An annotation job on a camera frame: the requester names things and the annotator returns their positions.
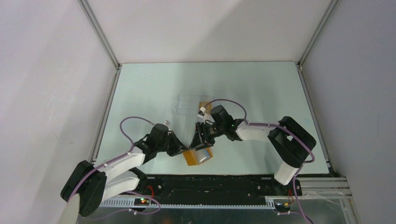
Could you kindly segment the orange card holder wallet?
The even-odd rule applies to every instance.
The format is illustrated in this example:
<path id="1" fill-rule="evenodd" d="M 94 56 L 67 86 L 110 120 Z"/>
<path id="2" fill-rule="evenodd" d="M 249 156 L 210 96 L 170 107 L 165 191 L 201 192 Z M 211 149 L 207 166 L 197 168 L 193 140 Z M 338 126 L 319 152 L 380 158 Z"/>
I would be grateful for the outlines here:
<path id="1" fill-rule="evenodd" d="M 185 150 L 182 155 L 188 166 L 199 166 L 213 157 L 212 149 Z"/>

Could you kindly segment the tan credit card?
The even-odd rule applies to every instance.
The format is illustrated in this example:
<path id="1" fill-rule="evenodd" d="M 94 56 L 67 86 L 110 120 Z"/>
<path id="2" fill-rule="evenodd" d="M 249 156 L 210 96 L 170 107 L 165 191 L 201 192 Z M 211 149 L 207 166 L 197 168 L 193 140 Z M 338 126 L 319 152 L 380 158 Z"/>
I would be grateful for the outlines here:
<path id="1" fill-rule="evenodd" d="M 198 108 L 200 109 L 200 107 L 205 107 L 206 108 L 206 113 L 208 115 L 210 115 L 210 110 L 212 108 L 212 104 L 211 103 L 206 102 L 206 101 L 200 101 L 199 105 L 198 105 Z"/>

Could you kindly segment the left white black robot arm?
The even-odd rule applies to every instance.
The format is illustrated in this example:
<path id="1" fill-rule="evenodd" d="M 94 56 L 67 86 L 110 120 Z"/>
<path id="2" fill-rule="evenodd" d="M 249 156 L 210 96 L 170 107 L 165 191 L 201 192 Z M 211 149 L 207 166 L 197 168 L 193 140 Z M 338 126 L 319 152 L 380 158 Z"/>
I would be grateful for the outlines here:
<path id="1" fill-rule="evenodd" d="M 138 167 L 154 159 L 158 153 L 165 152 L 173 157 L 184 150 L 187 146 L 173 131 L 164 124 L 155 124 L 151 132 L 135 142 L 128 152 L 98 166 L 87 160 L 81 161 L 61 190 L 60 197 L 68 202 L 78 194 L 78 212 L 87 217 L 113 196 L 127 191 L 146 192 L 147 175 Z"/>

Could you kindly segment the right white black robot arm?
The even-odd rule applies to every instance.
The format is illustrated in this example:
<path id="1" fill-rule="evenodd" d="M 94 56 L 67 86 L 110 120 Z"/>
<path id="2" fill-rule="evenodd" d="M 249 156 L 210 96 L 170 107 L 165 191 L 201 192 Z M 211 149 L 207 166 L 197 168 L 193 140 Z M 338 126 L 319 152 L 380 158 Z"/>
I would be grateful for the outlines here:
<path id="1" fill-rule="evenodd" d="M 275 124 L 251 123 L 245 119 L 234 119 L 221 105 L 215 106 L 209 113 L 202 107 L 198 116 L 202 121 L 195 124 L 189 145 L 192 150 L 212 147 L 215 139 L 223 135 L 230 141 L 270 142 L 282 159 L 271 183 L 272 190 L 277 195 L 288 192 L 290 182 L 305 164 L 306 158 L 314 158 L 312 150 L 316 146 L 316 140 L 292 117 L 285 116 Z"/>

